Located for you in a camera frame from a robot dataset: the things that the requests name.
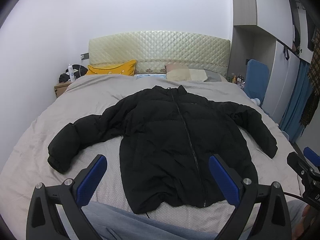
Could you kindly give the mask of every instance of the jacket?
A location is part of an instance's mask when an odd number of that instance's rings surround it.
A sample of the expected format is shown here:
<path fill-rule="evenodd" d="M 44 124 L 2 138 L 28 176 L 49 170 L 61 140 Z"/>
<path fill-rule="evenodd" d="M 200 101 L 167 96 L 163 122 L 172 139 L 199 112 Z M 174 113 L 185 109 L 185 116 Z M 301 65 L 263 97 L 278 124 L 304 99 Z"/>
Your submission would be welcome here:
<path fill-rule="evenodd" d="M 238 125 L 265 154 L 275 156 L 276 139 L 256 110 L 209 101 L 183 86 L 155 86 L 121 99 L 102 115 L 67 124 L 49 144 L 48 162 L 64 173 L 81 149 L 121 135 L 121 179 L 134 213 L 155 210 L 162 202 L 206 207 L 224 199 L 208 167 L 213 154 L 242 178 L 258 182 Z"/>

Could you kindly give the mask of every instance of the cabinet door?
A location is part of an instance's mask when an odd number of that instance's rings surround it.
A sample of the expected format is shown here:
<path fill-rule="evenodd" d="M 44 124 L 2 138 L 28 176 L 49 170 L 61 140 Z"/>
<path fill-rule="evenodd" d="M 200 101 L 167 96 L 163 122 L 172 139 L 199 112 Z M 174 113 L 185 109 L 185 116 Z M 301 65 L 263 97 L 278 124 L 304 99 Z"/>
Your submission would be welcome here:
<path fill-rule="evenodd" d="M 257 0 L 257 24 L 292 48 L 292 15 L 289 0 Z"/>
<path fill-rule="evenodd" d="M 299 71 L 300 59 L 292 52 L 290 52 L 289 55 L 290 59 L 287 77 L 284 82 L 284 87 L 278 105 L 276 106 L 275 112 L 272 116 L 273 121 L 276 123 L 280 123 L 282 116 L 289 104 Z"/>
<path fill-rule="evenodd" d="M 299 57 L 308 63 L 311 63 L 313 52 L 308 49 L 308 27 L 306 10 L 300 3 L 297 3 L 299 21 L 300 21 L 300 54 Z"/>
<path fill-rule="evenodd" d="M 279 103 L 289 69 L 289 61 L 285 59 L 283 49 L 284 46 L 277 41 L 269 84 L 261 106 L 272 119 Z"/>

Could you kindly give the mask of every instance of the headboard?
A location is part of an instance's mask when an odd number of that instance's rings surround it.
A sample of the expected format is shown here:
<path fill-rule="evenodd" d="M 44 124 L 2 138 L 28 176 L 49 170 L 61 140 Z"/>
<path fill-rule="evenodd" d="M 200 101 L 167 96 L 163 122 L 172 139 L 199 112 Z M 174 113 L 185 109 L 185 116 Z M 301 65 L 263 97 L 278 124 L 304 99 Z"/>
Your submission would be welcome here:
<path fill-rule="evenodd" d="M 124 63 L 135 59 L 136 74 L 166 73 L 170 62 L 226 76 L 230 41 L 197 33 L 143 31 L 108 35 L 89 41 L 93 66 Z"/>

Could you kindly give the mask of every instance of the blue curtain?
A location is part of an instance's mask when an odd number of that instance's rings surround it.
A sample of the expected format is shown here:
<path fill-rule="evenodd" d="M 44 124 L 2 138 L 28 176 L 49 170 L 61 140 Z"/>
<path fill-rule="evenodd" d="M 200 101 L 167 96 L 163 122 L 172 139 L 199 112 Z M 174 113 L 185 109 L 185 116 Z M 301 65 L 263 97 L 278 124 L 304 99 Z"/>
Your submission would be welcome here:
<path fill-rule="evenodd" d="M 299 121 L 312 92 L 312 85 L 307 76 L 309 66 L 309 63 L 300 60 L 297 81 L 290 102 L 279 125 L 280 130 L 285 131 L 289 135 L 291 143 L 296 141 L 303 130 L 303 126 Z"/>

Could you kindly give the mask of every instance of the bolt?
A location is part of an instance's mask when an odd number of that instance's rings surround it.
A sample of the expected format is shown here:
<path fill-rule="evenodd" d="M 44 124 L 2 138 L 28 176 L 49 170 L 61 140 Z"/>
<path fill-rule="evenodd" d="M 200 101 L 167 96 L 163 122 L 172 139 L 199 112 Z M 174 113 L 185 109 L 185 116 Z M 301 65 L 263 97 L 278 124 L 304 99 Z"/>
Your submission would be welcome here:
<path fill-rule="evenodd" d="M 252 183 L 252 181 L 249 178 L 245 178 L 245 179 L 243 179 L 243 183 L 246 185 L 250 185 Z"/>
<path fill-rule="evenodd" d="M 71 184 L 72 184 L 72 182 L 73 182 L 73 180 L 72 180 L 72 179 L 66 179 L 66 180 L 64 181 L 64 185 L 69 186 L 69 185 L 71 185 Z"/>
<path fill-rule="evenodd" d="M 273 186 L 274 186 L 275 188 L 280 188 L 280 187 L 281 187 L 280 183 L 277 182 L 277 181 L 275 181 L 275 182 L 273 183 Z"/>
<path fill-rule="evenodd" d="M 41 187 L 42 187 L 42 183 L 41 182 L 36 185 L 37 189 L 40 189 Z"/>

